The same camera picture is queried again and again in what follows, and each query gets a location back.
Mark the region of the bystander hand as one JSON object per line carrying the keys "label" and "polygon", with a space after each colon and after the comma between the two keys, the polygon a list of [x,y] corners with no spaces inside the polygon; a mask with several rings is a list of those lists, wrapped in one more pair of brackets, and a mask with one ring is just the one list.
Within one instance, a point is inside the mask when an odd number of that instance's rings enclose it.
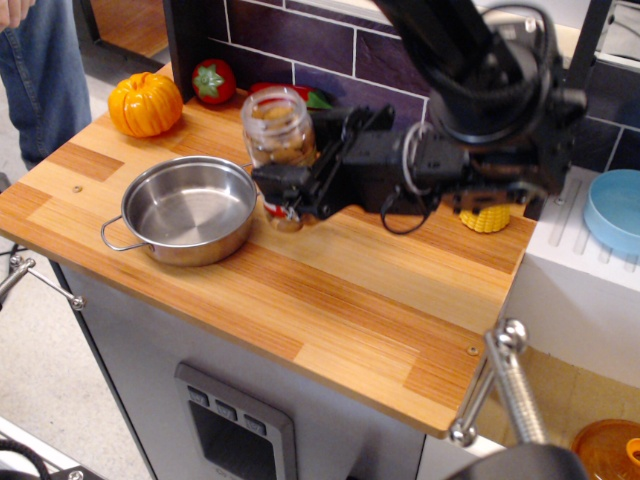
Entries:
{"label": "bystander hand", "polygon": [[35,4],[36,0],[0,0],[0,30],[17,28]]}

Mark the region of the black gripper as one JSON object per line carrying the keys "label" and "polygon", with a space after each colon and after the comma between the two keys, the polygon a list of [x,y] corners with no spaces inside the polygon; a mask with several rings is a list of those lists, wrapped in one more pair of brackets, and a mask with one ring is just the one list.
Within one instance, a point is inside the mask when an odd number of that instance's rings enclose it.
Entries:
{"label": "black gripper", "polygon": [[314,166],[269,164],[251,177],[287,215],[324,220],[351,205],[369,213],[427,217],[441,198],[472,184],[469,154],[432,125],[395,130],[395,110],[339,107],[310,112]]}

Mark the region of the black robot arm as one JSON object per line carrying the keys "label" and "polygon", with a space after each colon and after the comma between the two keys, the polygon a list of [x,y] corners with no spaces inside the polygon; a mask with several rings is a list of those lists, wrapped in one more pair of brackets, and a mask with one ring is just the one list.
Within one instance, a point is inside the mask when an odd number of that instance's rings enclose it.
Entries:
{"label": "black robot arm", "polygon": [[469,1],[379,9],[431,87],[428,120],[396,131],[391,106],[315,113],[319,158],[255,168],[264,200],[296,220],[350,205],[426,219],[441,204],[476,213],[561,192],[587,99],[565,85],[549,16],[534,9],[532,31],[518,37]]}

